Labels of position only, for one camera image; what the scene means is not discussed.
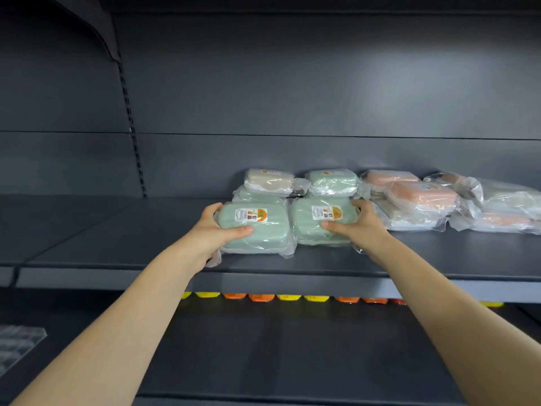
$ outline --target left hand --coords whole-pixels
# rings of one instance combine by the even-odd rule
[[[220,228],[214,221],[214,214],[221,208],[221,202],[207,206],[198,223],[168,248],[181,250],[184,259],[186,257],[193,258],[196,266],[194,274],[203,269],[212,253],[220,246],[234,239],[247,237],[254,231],[252,226],[239,226],[228,230]]]

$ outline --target right hand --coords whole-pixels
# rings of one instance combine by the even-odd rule
[[[372,203],[364,199],[352,201],[353,206],[360,209],[357,220],[353,224],[341,224],[336,221],[323,221],[321,227],[348,237],[351,242],[365,250],[369,256],[374,256],[381,246],[391,238],[382,221],[375,214]]]

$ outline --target shelf bracket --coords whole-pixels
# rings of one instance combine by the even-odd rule
[[[105,11],[98,0],[49,0],[66,12],[88,25],[98,36],[107,53],[116,62],[120,62],[118,42],[111,14]]]

